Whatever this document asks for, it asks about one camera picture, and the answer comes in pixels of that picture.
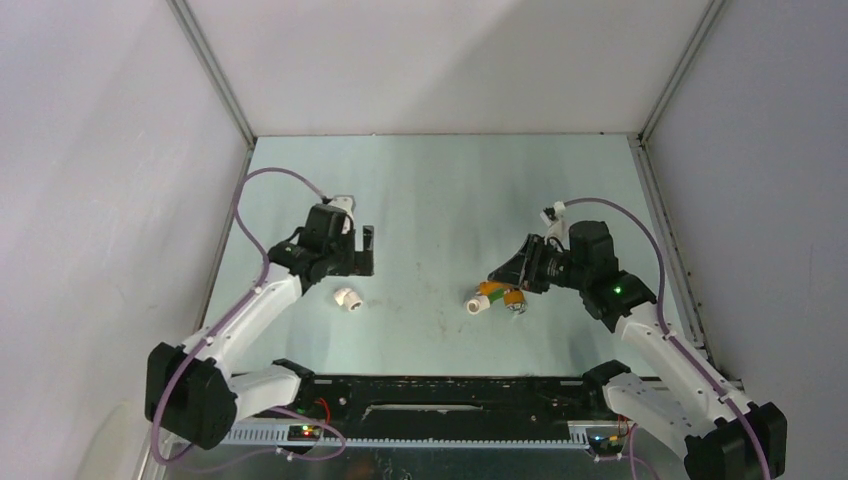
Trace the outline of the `orange water faucet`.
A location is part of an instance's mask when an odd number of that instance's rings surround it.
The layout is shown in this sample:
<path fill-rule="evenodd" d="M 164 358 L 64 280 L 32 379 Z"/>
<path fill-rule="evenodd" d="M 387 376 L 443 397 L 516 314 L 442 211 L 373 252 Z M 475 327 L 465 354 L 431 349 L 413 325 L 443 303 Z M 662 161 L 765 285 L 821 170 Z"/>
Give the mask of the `orange water faucet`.
<path fill-rule="evenodd" d="M 497 301 L 502 301 L 513 314 L 522 315 L 527 310 L 525 295 L 518 287 L 505 283 L 486 281 L 478 286 L 481 308 L 488 309 Z"/>

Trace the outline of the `white pipe elbow fitting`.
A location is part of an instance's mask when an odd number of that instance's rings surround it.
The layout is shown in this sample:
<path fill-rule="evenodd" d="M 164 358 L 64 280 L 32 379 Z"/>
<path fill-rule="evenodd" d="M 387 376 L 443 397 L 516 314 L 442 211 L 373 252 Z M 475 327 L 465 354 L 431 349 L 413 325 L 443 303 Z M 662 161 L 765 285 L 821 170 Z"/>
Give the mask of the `white pipe elbow fitting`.
<path fill-rule="evenodd" d="M 465 310 L 469 315 L 478 315 L 489 309 L 491 302 L 486 295 L 475 295 L 465 302 Z"/>

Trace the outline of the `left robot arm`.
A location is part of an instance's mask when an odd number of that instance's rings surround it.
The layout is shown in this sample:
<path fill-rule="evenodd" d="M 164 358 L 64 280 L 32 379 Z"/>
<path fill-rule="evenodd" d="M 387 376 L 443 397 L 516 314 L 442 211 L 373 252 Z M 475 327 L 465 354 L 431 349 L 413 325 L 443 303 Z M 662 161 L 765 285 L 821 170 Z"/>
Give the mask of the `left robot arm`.
<path fill-rule="evenodd" d="M 235 366 L 281 313 L 326 277 L 374 273 L 374 229 L 355 227 L 351 196 L 314 204 L 291 237 L 261 249 L 259 275 L 217 323 L 178 345 L 149 354 L 145 416 L 154 435 L 166 430 L 209 450 L 243 419 L 282 407 L 304 416 L 316 403 L 314 373 L 290 360 L 239 373 Z"/>

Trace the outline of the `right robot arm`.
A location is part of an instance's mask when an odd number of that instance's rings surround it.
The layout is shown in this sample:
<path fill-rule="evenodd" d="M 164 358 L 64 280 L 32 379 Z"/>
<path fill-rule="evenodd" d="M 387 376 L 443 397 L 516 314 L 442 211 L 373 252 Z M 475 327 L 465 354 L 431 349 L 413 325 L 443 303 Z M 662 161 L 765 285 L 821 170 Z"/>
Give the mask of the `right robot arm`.
<path fill-rule="evenodd" d="M 608 226 L 581 221 L 569 245 L 530 234 L 489 273 L 491 281 L 542 294 L 579 293 L 589 315 L 634 348 L 669 390 L 652 392 L 621 363 L 592 369 L 581 392 L 585 411 L 634 421 L 682 459 L 691 479 L 777 479 L 785 472 L 788 422 L 772 402 L 758 404 L 734 387 L 662 317 L 660 299 L 623 270 Z"/>

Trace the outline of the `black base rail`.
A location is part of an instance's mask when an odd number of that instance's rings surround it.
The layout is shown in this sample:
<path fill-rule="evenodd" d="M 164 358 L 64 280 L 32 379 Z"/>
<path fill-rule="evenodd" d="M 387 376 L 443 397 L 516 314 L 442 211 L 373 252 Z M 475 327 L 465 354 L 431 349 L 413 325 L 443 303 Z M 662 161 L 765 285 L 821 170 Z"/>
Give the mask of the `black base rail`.
<path fill-rule="evenodd" d="M 578 377 L 315 375 L 289 406 L 354 441 L 568 441 L 580 422 L 618 422 Z"/>

